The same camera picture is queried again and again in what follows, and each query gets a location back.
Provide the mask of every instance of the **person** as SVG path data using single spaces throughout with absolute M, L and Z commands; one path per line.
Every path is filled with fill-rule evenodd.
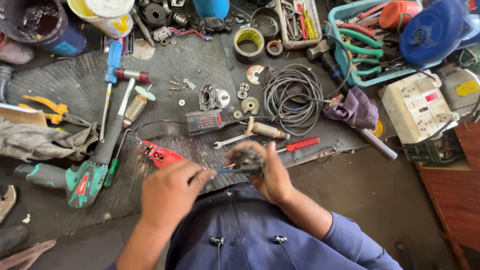
M 111 269 L 154 269 L 169 240 L 166 270 L 401 269 L 354 221 L 295 189 L 274 142 L 237 144 L 227 165 L 245 148 L 263 156 L 263 177 L 197 200 L 216 171 L 183 161 L 150 175 L 142 216 Z

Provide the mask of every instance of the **red power tool housing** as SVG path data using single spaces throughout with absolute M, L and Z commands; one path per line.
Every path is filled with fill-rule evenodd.
M 141 142 L 138 145 L 138 150 L 144 153 L 149 159 L 153 160 L 155 166 L 159 168 L 186 160 L 184 157 L 173 152 L 172 150 L 161 148 L 160 146 L 154 145 L 149 141 Z

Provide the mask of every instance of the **yellow pliers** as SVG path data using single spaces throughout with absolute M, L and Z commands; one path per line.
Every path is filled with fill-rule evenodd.
M 86 127 L 89 127 L 89 126 L 92 125 L 91 123 L 83 120 L 80 117 L 69 114 L 67 105 L 65 105 L 65 104 L 58 104 L 57 105 L 53 101 L 51 101 L 50 99 L 43 98 L 43 97 L 31 97 L 31 96 L 25 95 L 25 96 L 23 96 L 23 98 L 31 99 L 33 101 L 40 102 L 40 103 L 48 106 L 54 112 L 58 113 L 58 114 L 44 113 L 45 118 L 50 119 L 52 124 L 59 124 L 62 121 L 67 121 L 67 122 L 70 122 L 70 123 L 73 123 L 73 124 L 76 124 L 76 125 L 86 126 Z M 32 107 L 30 107 L 26 104 L 18 104 L 18 106 L 21 107 L 21 108 L 35 110 L 34 108 L 32 108 Z

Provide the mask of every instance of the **blue shirt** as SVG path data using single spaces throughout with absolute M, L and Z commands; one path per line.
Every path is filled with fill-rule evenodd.
M 195 202 L 171 238 L 165 269 L 216 270 L 220 263 L 228 270 L 401 270 L 354 221 L 332 215 L 332 228 L 320 241 L 297 228 L 253 185 L 236 184 Z M 283 247 L 274 235 L 287 238 Z M 210 236 L 224 238 L 219 255 Z

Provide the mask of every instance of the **cardboard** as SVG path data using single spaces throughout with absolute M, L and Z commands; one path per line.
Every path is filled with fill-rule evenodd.
M 15 124 L 36 124 L 47 126 L 42 110 L 24 109 L 18 106 L 0 103 L 0 116 Z

